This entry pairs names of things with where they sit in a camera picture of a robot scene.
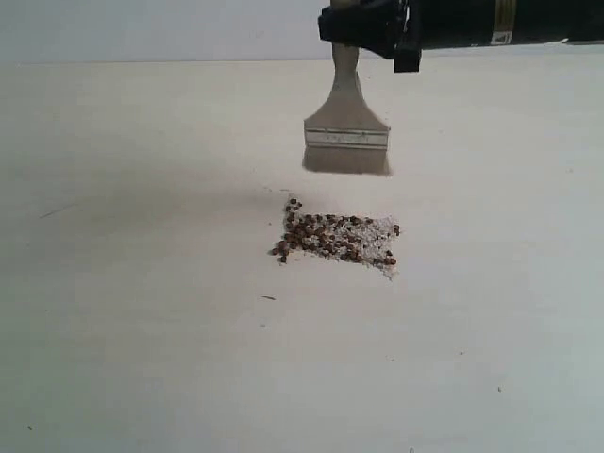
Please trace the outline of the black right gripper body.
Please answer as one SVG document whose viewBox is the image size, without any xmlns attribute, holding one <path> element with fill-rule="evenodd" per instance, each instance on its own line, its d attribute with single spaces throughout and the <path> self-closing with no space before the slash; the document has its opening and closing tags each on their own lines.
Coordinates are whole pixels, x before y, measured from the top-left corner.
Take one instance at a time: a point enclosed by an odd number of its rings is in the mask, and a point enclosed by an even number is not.
<svg viewBox="0 0 604 453">
<path fill-rule="evenodd" d="M 395 73 L 418 73 L 422 52 L 491 43 L 495 1 L 405 1 L 403 32 L 394 51 Z"/>
</svg>

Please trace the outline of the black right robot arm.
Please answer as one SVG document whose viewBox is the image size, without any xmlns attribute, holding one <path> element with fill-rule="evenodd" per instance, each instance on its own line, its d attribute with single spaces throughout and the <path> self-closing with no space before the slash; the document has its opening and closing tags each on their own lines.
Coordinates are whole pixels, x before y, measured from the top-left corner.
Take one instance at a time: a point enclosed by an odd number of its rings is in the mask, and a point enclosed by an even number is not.
<svg viewBox="0 0 604 453">
<path fill-rule="evenodd" d="M 359 1 L 323 8 L 320 39 L 372 52 L 417 73 L 433 49 L 603 40 L 601 1 Z"/>
</svg>

